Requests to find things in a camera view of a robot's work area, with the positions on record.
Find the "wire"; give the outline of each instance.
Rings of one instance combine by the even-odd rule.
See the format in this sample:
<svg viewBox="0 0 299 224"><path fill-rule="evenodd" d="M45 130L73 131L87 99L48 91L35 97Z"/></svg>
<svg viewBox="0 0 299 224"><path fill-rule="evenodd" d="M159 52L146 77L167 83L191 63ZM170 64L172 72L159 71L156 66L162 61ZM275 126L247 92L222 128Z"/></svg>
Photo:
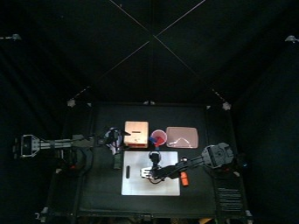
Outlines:
<svg viewBox="0 0 299 224"><path fill-rule="evenodd" d="M144 28L144 30L148 32L148 30L146 29L146 27L136 21L136 19L127 13L127 11L112 1L108 0L127 15L130 18L132 18L132 20L140 25L140 27Z"/></svg>
<svg viewBox="0 0 299 224"><path fill-rule="evenodd" d="M160 36L203 3L206 0L200 1L158 34Z"/></svg>
<svg viewBox="0 0 299 224"><path fill-rule="evenodd" d="M110 74L110 72L112 72L112 70L115 70L115 68L128 59L128 58L131 58L131 56L147 45L150 43L150 41L147 41L147 42L144 42L144 44L143 45L140 45L138 48L136 48L136 50L134 50L134 52L131 52L130 54L128 54L128 56L126 56L118 63L116 63L116 65L112 67L112 68L110 68L96 79L95 79L95 81L94 81L94 85L96 84L96 83L99 83L99 81ZM84 89L81 89L80 90L80 92L69 99L69 101L71 100L75 100L88 89L91 88L91 86L87 86Z"/></svg>
<svg viewBox="0 0 299 224"><path fill-rule="evenodd" d="M183 59L175 54L175 52L171 50L171 48L166 45L166 43L156 37L154 36L155 39L160 42L163 47L168 50L168 52L172 54L172 56L182 62L182 64L188 68L191 73L195 75L195 77L202 81L202 83L206 85L207 88L212 91L212 93L220 98L223 102L227 102L226 99L220 96L219 92L211 87L208 82L198 75L198 73L192 70L192 68L187 65L187 63L183 61Z"/></svg>
<svg viewBox="0 0 299 224"><path fill-rule="evenodd" d="M150 180L150 182L151 182L154 185L158 185L158 184L160 184L160 183L164 181L163 179L160 179L158 182L154 182L151 178L148 178L148 180Z"/></svg>

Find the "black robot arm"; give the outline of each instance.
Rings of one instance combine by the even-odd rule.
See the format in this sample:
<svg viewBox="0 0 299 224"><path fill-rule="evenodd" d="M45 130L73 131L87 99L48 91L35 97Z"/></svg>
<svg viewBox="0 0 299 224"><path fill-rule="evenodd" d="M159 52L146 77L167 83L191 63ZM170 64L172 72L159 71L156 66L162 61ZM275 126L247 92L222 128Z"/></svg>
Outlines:
<svg viewBox="0 0 299 224"><path fill-rule="evenodd" d="M142 169L142 177L164 180L166 178L179 178L180 172L198 166L206 165L212 169L219 168L232 162L234 154L230 145L219 143L218 145L207 146L199 157L191 159L183 157L180 162L175 165L168 165L166 167L159 166L159 162L162 160L159 152L151 152L150 159L154 162L154 166L152 168Z"/></svg>

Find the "black wall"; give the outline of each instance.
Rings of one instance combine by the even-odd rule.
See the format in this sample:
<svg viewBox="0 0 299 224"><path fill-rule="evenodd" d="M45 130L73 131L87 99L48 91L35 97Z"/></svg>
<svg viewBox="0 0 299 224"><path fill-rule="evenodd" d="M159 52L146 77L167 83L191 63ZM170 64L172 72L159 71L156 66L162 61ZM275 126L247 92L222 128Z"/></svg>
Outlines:
<svg viewBox="0 0 299 224"><path fill-rule="evenodd" d="M290 43L235 108L239 149L251 161L247 199L260 223L299 221L299 45Z"/></svg>
<svg viewBox="0 0 299 224"><path fill-rule="evenodd" d="M19 42L0 45L0 223L33 223L44 206L55 161L13 160L15 138L61 137L67 102Z"/></svg>

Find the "black background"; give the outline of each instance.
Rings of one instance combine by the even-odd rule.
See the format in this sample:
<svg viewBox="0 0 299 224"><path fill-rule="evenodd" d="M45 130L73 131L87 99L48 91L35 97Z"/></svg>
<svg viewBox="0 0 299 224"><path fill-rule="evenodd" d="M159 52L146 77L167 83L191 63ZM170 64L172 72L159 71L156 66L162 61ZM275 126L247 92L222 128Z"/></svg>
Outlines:
<svg viewBox="0 0 299 224"><path fill-rule="evenodd" d="M3 1L0 36L23 38L0 40L0 207L9 223L41 210L53 166L13 161L15 137L60 138L67 100L85 87L79 101L208 105L222 103L214 88L232 104L238 149L252 164L251 212L260 223L296 223L299 46L284 40L299 35L299 3L200 2L118 0L118 8L104 0Z"/></svg>

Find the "black table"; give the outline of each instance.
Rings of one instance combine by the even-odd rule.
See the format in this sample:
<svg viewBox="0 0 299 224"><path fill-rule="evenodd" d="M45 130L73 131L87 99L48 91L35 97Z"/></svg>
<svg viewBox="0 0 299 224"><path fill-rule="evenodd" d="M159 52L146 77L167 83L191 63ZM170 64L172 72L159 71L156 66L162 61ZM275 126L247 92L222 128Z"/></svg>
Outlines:
<svg viewBox="0 0 299 224"><path fill-rule="evenodd" d="M126 121L147 121L150 133L154 130L166 130L167 127L196 128L198 149L160 147L160 151L178 151L179 158L195 158L207 145L222 142L230 144L238 153L230 112L222 106L83 103L69 111L63 137L103 133L106 127L123 129ZM53 215L196 219L244 216L247 205L243 183L242 178L234 174L215 178L211 171L198 167L188 170L190 186L180 186L180 196L127 196L122 195L123 171L112 168L111 150L107 146L95 147L92 154L92 168L83 179L67 179L55 175L48 201ZM238 189L242 194L243 204L239 211L223 211L220 207L219 189L227 188Z"/></svg>

